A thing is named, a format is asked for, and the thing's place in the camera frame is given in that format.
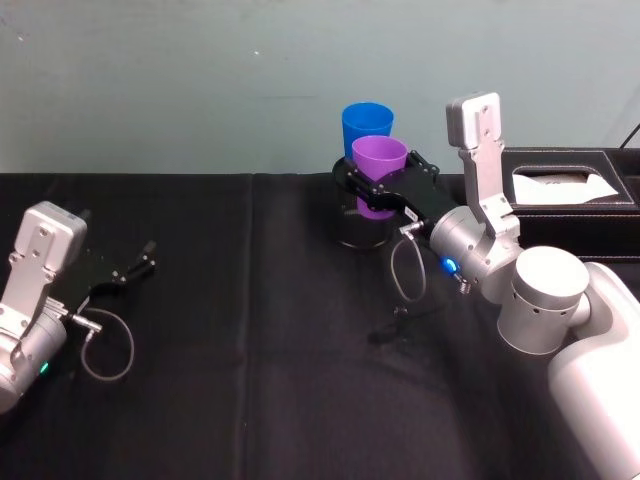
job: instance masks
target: plastic cup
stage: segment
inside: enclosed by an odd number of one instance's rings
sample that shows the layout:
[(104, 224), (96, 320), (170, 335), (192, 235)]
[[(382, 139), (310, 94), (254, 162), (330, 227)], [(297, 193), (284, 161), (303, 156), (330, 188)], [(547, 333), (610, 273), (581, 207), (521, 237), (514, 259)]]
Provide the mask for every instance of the plastic cup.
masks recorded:
[(353, 159), (351, 146), (355, 140), (368, 135), (391, 135), (393, 112), (373, 102), (354, 103), (342, 112), (344, 156)]
[[(404, 168), (409, 153), (400, 140), (384, 135), (360, 137), (352, 145), (353, 161), (371, 180), (378, 181), (388, 173)], [(370, 220), (391, 218), (392, 211), (374, 212), (364, 200), (358, 198), (358, 212)]]

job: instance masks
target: black fabric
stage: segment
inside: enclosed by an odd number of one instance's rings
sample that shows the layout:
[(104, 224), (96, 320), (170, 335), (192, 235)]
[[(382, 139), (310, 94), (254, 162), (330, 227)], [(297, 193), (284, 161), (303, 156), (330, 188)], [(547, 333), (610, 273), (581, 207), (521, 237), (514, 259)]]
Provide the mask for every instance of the black fabric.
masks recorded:
[[(159, 268), (120, 305), (131, 375), (52, 366), (0, 419), (0, 478), (596, 478), (548, 359), (505, 347), (497, 309), (426, 251), (427, 295), (394, 323), (397, 237), (340, 245), (330, 175), (2, 176), (0, 252), (42, 199), (93, 211), (89, 249), (156, 240)], [(390, 324), (393, 341), (368, 341)]]

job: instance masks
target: cable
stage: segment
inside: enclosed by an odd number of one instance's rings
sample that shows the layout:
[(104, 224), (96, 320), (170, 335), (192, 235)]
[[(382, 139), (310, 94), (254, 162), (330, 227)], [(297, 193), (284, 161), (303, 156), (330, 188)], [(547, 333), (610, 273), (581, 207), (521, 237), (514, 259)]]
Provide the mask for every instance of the cable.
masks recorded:
[[(396, 252), (398, 251), (398, 247), (400, 247), (400, 245), (402, 245), (403, 242), (410, 242), (413, 245), (413, 248), (416, 251), (416, 254), (418, 255), (418, 266), (420, 269), (420, 274), (421, 274), (421, 279), (422, 279), (422, 286), (420, 287), (420, 293), (417, 297), (415, 298), (411, 298), (408, 297), (407, 294), (404, 292), (404, 289), (400, 286), (400, 281), (398, 280), (398, 276), (396, 274), (396, 268), (395, 268), (395, 257), (396, 257)], [(422, 299), (422, 297), (424, 297), (424, 294), (427, 292), (427, 273), (425, 271), (424, 268), (424, 261), (422, 260), (422, 255), (420, 254), (420, 249), (418, 248), (418, 244), (414, 241), (411, 240), (407, 237), (403, 238), (402, 240), (400, 240), (395, 247), (393, 247), (393, 251), (391, 252), (391, 277), (393, 278), (393, 282), (396, 284), (396, 288), (398, 289), (398, 293), (400, 294), (400, 296), (403, 298), (403, 300), (405, 302), (408, 303), (415, 303), (417, 301), (419, 301), (420, 299)]]
[(124, 368), (124, 370), (122, 370), (122, 372), (118, 373), (117, 375), (112, 375), (109, 377), (104, 375), (99, 375), (94, 370), (92, 370), (91, 367), (89, 367), (89, 364), (87, 363), (87, 349), (89, 348), (89, 344), (93, 339), (93, 335), (89, 334), (89, 336), (87, 337), (87, 340), (82, 346), (82, 350), (80, 351), (80, 361), (82, 362), (82, 367), (85, 369), (85, 371), (89, 375), (91, 375), (93, 378), (101, 382), (115, 382), (120, 380), (127, 373), (129, 373), (129, 370), (131, 370), (131, 367), (133, 366), (133, 360), (135, 358), (135, 343), (133, 341), (133, 334), (131, 333), (129, 326), (125, 323), (125, 321), (122, 318), (120, 318), (115, 313), (110, 312), (109, 310), (103, 310), (101, 308), (86, 308), (84, 311), (106, 315), (107, 317), (110, 317), (116, 320), (118, 323), (120, 323), (120, 325), (122, 325), (122, 328), (124, 328), (124, 331), (126, 332), (127, 337), (129, 338), (129, 345), (131, 348), (129, 350), (129, 362), (127, 363), (127, 366)]
[(622, 142), (622, 145), (620, 145), (620, 148), (626, 147), (627, 143), (629, 143), (631, 139), (636, 136), (636, 133), (638, 133), (638, 131), (640, 131), (640, 123), (636, 125), (636, 128), (634, 128), (629, 134), (629, 136), (625, 139), (625, 141)]

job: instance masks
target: gray cable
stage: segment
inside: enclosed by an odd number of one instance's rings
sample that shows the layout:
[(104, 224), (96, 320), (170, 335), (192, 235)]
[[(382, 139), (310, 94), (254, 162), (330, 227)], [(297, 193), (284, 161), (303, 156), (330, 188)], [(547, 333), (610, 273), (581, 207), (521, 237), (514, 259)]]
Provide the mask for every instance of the gray cable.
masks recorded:
[(84, 345), (82, 346), (82, 350), (80, 351), (80, 361), (82, 362), (82, 367), (93, 378), (101, 382), (115, 382), (117, 380), (120, 380), (127, 373), (129, 373), (129, 370), (131, 370), (131, 367), (133, 366), (133, 360), (135, 358), (135, 343), (133, 341), (133, 334), (131, 333), (129, 326), (125, 323), (125, 321), (122, 318), (120, 318), (115, 313), (110, 312), (109, 310), (103, 310), (101, 308), (87, 308), (84, 311), (91, 312), (91, 313), (99, 313), (101, 315), (106, 315), (114, 320), (117, 320), (118, 323), (122, 325), (122, 328), (124, 328), (124, 331), (126, 332), (127, 337), (129, 337), (129, 345), (131, 346), (129, 350), (129, 362), (127, 363), (127, 366), (124, 368), (124, 370), (118, 373), (117, 375), (106, 377), (104, 375), (97, 374), (94, 370), (91, 369), (91, 367), (89, 367), (89, 364), (87, 363), (87, 349), (89, 347), (89, 344), (91, 343), (90, 337), (87, 337), (89, 338), (89, 340), (84, 343)]
[[(400, 281), (398, 280), (398, 276), (396, 274), (395, 268), (395, 257), (396, 252), (398, 251), (398, 247), (402, 245), (403, 242), (411, 242), (413, 244), (413, 248), (416, 250), (416, 254), (418, 255), (418, 268), (420, 269), (421, 279), (422, 279), (422, 287), (420, 287), (420, 294), (415, 298), (408, 297), (403, 288), (400, 286)], [(410, 238), (403, 238), (400, 240), (395, 247), (393, 247), (393, 251), (391, 252), (391, 277), (393, 278), (393, 282), (396, 284), (396, 288), (398, 289), (398, 293), (404, 299), (405, 302), (415, 303), (424, 297), (424, 294), (427, 292), (427, 272), (424, 268), (424, 261), (422, 260), (422, 255), (420, 254), (420, 249), (418, 248), (418, 243), (415, 240), (411, 240)]]

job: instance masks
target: blue cup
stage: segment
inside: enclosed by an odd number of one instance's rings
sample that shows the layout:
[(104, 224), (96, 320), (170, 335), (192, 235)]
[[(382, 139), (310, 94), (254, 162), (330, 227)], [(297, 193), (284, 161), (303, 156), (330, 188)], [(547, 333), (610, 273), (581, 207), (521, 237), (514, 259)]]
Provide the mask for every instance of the blue cup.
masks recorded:
[(393, 112), (384, 105), (373, 102), (354, 103), (342, 111), (342, 136), (344, 156), (352, 159), (351, 145), (368, 135), (391, 135)]

